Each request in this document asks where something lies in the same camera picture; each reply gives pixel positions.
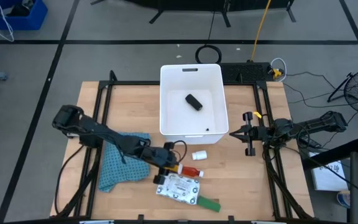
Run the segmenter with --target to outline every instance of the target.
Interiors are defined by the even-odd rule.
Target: gray floor
[[[358,26],[358,1],[346,2]],[[45,0],[45,3],[49,12],[41,30],[15,32],[16,39],[60,39],[73,0]],[[205,39],[212,18],[210,12],[164,12],[150,25],[148,21],[156,13],[153,9],[115,0],[95,6],[89,3],[89,0],[80,1],[68,40]],[[296,0],[293,13],[297,23],[292,23],[284,10],[269,11],[260,39],[356,40],[337,0]],[[252,40],[262,14],[263,11],[229,13],[231,28],[226,28],[221,15],[216,14],[211,38]],[[76,103],[81,82],[107,79],[111,69],[119,80],[158,80],[162,65],[195,63],[194,52],[199,46],[65,45],[6,221],[48,217],[67,142],[50,123],[61,105]],[[218,47],[223,62],[245,62],[252,52],[252,45]],[[7,81],[0,81],[0,205],[56,49],[57,45],[0,45],[0,71],[9,75]],[[275,57],[286,61],[290,74],[310,71],[325,75],[334,85],[340,84],[349,72],[358,71],[358,45],[258,45],[254,60],[270,62]],[[214,54],[207,50],[201,58],[215,61]],[[309,75],[288,77],[285,83],[301,90],[305,97],[333,91],[324,80]],[[301,99],[299,93],[289,88],[286,94],[289,102]],[[345,102],[327,103],[326,97],[322,97],[308,103],[324,106]],[[309,108],[302,102],[289,105],[295,121],[315,118],[329,110],[341,112],[346,119],[355,113],[349,106]],[[326,142],[331,135],[321,133],[312,137]],[[358,115],[348,130],[338,134],[326,147],[356,138]],[[337,205],[334,192],[316,192],[310,185],[310,194],[318,218],[346,220],[346,211]]]

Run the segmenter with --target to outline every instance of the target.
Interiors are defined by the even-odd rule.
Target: white box
[[[201,110],[196,111],[186,102],[185,98],[189,94],[203,105]],[[219,65],[161,67],[160,132],[168,141],[214,144],[228,131],[229,122]]]

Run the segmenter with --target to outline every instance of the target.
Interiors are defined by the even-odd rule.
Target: black object in bin
[[[196,111],[202,109],[203,105],[192,94],[187,95],[185,99]]]

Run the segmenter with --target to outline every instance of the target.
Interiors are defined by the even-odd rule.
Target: blue towel
[[[150,139],[147,133],[120,133],[128,136],[138,136]],[[149,164],[131,157],[124,156],[126,164],[122,163],[117,147],[107,143],[104,148],[102,171],[99,179],[99,190],[110,192],[117,183],[139,181],[149,176]]]

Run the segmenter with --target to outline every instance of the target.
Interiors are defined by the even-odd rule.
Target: yellow cable
[[[256,51],[256,43],[258,42],[259,33],[260,33],[260,30],[262,29],[262,25],[263,25],[263,23],[265,21],[265,17],[266,17],[266,12],[269,9],[269,5],[270,5],[271,1],[272,0],[268,0],[266,8],[265,8],[264,16],[262,17],[262,20],[261,20],[261,22],[259,24],[259,29],[258,29],[258,33],[256,34],[256,39],[255,39],[255,42],[254,42],[254,50],[252,51],[251,60],[254,60],[254,55],[255,55],[255,51]]]

